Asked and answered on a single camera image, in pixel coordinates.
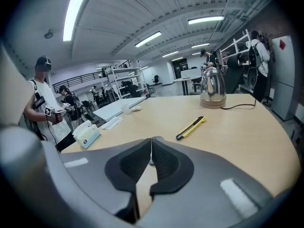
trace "floor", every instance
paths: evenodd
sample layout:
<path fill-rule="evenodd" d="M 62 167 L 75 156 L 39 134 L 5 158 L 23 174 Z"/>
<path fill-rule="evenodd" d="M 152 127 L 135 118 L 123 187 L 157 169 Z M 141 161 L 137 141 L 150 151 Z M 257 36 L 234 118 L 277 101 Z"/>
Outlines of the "floor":
<path fill-rule="evenodd" d="M 183 95 L 182 86 L 181 83 L 173 83 L 171 85 L 157 85 L 157 86 L 151 86 L 155 89 L 155 94 L 152 94 L 151 96 L 155 97 L 161 97 L 161 96 L 176 96 L 176 95 Z M 194 91 L 192 88 L 192 84 L 188 83 L 188 91 Z M 282 119 L 280 119 L 279 116 L 277 116 L 273 111 L 271 111 L 270 107 L 265 108 L 276 118 L 276 120 L 281 124 L 281 126 L 284 128 L 286 133 L 288 134 L 289 138 L 291 139 L 293 144 L 295 145 L 295 140 L 297 139 L 299 132 L 301 128 L 299 127 L 299 124 L 294 120 L 291 119 L 289 121 L 283 122 Z"/>

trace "electric kettle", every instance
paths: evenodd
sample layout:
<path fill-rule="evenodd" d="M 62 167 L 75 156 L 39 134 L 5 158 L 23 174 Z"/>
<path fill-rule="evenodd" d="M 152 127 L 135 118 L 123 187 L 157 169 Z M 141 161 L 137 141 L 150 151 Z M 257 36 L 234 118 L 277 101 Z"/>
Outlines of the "electric kettle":
<path fill-rule="evenodd" d="M 217 109 L 226 103 L 224 78 L 218 68 L 210 67 L 203 72 L 200 86 L 200 105 Z"/>

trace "refrigerator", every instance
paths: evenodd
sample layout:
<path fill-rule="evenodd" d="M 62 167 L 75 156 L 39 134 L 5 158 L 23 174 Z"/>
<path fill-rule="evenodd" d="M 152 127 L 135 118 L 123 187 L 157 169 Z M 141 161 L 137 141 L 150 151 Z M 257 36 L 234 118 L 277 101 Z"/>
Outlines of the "refrigerator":
<path fill-rule="evenodd" d="M 291 36 L 272 40 L 275 54 L 275 93 L 271 110 L 283 121 L 292 119 L 298 106 L 301 87 L 301 50 Z"/>

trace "ceiling light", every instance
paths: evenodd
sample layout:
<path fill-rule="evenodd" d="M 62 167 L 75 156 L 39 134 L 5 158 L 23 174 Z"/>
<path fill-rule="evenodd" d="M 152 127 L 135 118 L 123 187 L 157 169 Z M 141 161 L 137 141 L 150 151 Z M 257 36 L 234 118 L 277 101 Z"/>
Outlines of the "ceiling light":
<path fill-rule="evenodd" d="M 175 53 L 178 53 L 178 51 L 175 51 L 175 52 L 169 53 L 169 54 L 164 55 L 164 56 L 162 56 L 162 57 L 167 57 L 167 56 L 170 56 L 170 55 L 175 54 Z"/>
<path fill-rule="evenodd" d="M 138 48 L 138 47 L 142 46 L 143 44 L 146 44 L 148 41 L 153 40 L 154 38 L 156 38 L 160 35 L 161 35 L 161 32 L 158 31 L 158 32 L 154 33 L 153 35 L 150 35 L 146 39 L 142 40 L 141 42 L 137 43 L 135 46 Z"/>
<path fill-rule="evenodd" d="M 189 19 L 188 24 L 196 24 L 201 22 L 209 22 L 209 21 L 219 21 L 223 20 L 224 16 L 211 16 L 211 17 L 204 17 L 204 18 L 197 18 L 197 19 Z"/>
<path fill-rule="evenodd" d="M 75 20 L 82 1 L 83 0 L 70 0 L 66 12 L 65 28 L 63 31 L 63 41 L 69 41 L 72 39 Z"/>
<path fill-rule="evenodd" d="M 179 58 L 177 58 L 177 59 L 173 59 L 173 60 L 171 60 L 172 62 L 173 61 L 176 61 L 176 60 L 180 60 L 180 59 L 182 59 L 183 57 L 179 57 Z"/>
<path fill-rule="evenodd" d="M 206 44 L 200 44 L 200 45 L 192 46 L 191 48 L 204 47 L 204 46 L 208 46 L 208 45 L 210 45 L 210 43 L 206 43 Z"/>

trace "tissue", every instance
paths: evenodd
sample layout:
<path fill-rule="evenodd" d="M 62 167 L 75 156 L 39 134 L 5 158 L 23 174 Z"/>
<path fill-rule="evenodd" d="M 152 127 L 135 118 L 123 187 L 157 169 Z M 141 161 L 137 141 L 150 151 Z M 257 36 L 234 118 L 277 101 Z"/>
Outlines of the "tissue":
<path fill-rule="evenodd" d="M 100 132 L 95 124 L 89 120 L 79 125 L 73 132 L 76 142 L 83 148 L 87 149 L 98 138 Z"/>

